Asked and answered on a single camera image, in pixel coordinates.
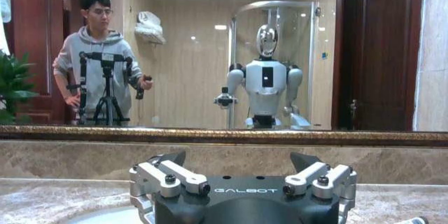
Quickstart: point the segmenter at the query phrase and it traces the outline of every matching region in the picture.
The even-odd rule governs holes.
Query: sink
[[[68,224],[141,224],[137,209],[131,207],[119,207],[91,212],[71,219]]]

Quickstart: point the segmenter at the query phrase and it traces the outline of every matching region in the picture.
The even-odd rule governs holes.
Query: shower enclosure
[[[229,29],[229,65],[247,65],[259,58],[256,34],[264,24],[276,27],[279,33],[273,59],[287,67],[297,65],[303,71],[295,105],[300,115],[311,122],[312,108],[312,69],[313,69],[313,35],[315,35],[315,3],[291,1],[263,1],[243,6],[232,17]],[[283,114],[285,94],[277,108],[276,117],[283,129],[289,128],[289,115]],[[251,116],[248,96],[243,88],[237,88],[237,104],[228,113],[228,128],[245,128],[245,119]]]

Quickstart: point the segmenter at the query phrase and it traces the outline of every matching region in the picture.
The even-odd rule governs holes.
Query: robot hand
[[[223,87],[221,94],[215,98],[215,104],[220,106],[221,109],[227,109],[231,103],[237,103],[237,99],[228,94],[228,88]]]

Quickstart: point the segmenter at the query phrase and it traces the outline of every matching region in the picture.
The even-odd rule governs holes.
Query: potted plant
[[[0,50],[0,124],[12,124],[28,121],[29,118],[17,118],[17,103],[27,103],[31,97],[37,96],[32,92],[33,85],[27,83],[29,74],[28,54],[17,59],[13,55],[5,55]]]

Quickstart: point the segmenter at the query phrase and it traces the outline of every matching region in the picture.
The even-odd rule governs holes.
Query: man
[[[81,15],[87,19],[87,25],[79,32],[71,34],[64,42],[60,54],[53,62],[53,75],[57,87],[63,94],[65,103],[72,107],[80,106],[80,93],[72,95],[67,89],[67,73],[73,70],[76,83],[80,84],[80,56],[84,51],[120,54],[124,58],[132,58],[131,83],[139,85],[144,90],[152,87],[152,81],[145,81],[136,62],[133,52],[123,35],[115,30],[108,29],[112,10],[111,0],[81,0]],[[125,76],[127,63],[115,62],[113,81],[111,84],[111,95],[117,99],[119,107],[125,118],[129,117],[131,92]],[[87,60],[87,105],[85,118],[92,118],[96,105],[105,94],[105,79],[103,77],[101,62]],[[103,107],[101,118],[104,118],[105,106]]]

